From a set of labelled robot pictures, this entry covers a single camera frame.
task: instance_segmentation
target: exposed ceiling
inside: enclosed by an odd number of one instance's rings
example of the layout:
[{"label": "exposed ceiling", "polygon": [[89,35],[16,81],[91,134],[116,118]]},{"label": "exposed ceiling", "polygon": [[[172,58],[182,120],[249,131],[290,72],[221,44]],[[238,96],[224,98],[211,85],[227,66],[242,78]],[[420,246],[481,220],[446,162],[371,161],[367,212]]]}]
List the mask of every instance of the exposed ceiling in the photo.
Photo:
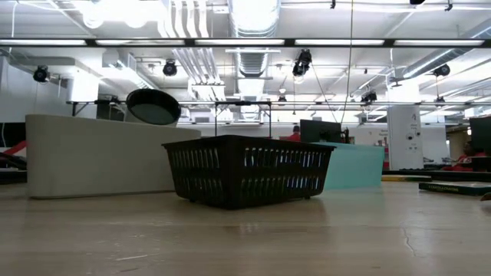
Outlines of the exposed ceiling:
[{"label": "exposed ceiling", "polygon": [[[354,38],[458,38],[466,31],[491,18],[489,0],[452,0],[453,10],[444,11],[447,0],[427,0],[421,7],[409,5],[409,0],[390,1],[354,0],[353,28]],[[160,0],[142,1],[142,9],[149,20],[142,28],[130,28],[124,22],[106,21],[102,26],[89,29],[84,26],[82,13],[76,10],[88,1],[16,1],[0,2],[0,37],[16,38],[160,38],[157,30]],[[276,36],[280,38],[350,38],[351,36],[351,1],[337,0],[335,9],[330,9],[329,1],[283,0]],[[66,11],[57,10],[56,5]],[[210,36],[214,38],[231,36],[229,14],[226,0],[209,0],[206,2],[207,25]],[[178,74],[165,77],[162,73],[165,60],[176,58],[169,48],[122,48],[122,53],[131,53],[138,62],[138,71],[154,82],[160,89],[173,94],[178,100],[193,100],[187,92],[188,79],[186,72],[178,66]],[[435,49],[395,49],[390,58],[390,49],[356,48],[313,48],[311,54],[315,70],[308,71],[305,81],[294,86],[291,74],[292,64],[298,56],[298,48],[282,48],[280,53],[270,54],[268,69],[262,77],[265,81],[262,96],[259,99],[276,100],[278,89],[283,84],[287,99],[313,101],[321,100],[322,89],[329,100],[344,101],[347,92],[356,91],[372,77],[385,68],[405,67],[424,58]],[[70,57],[91,67],[97,73],[105,75],[101,55],[104,49],[55,49],[55,48],[19,48],[14,55],[28,57]],[[233,54],[227,54],[225,48],[214,48],[220,77],[226,86],[225,95],[240,93],[237,88],[236,66]],[[434,76],[422,75],[415,81],[420,86],[422,100],[433,101],[440,93],[460,89],[469,84],[491,77],[490,49],[473,50],[450,61],[452,73],[439,79],[435,85]],[[472,70],[469,68],[481,64]],[[348,87],[348,68],[351,68]],[[113,89],[100,91],[119,94],[125,97],[133,89],[131,83],[110,77]],[[375,87],[378,99],[385,99],[386,86]],[[489,94],[491,88],[470,90],[454,97],[451,101],[468,101]],[[359,100],[364,92],[358,91],[354,99]]]}]

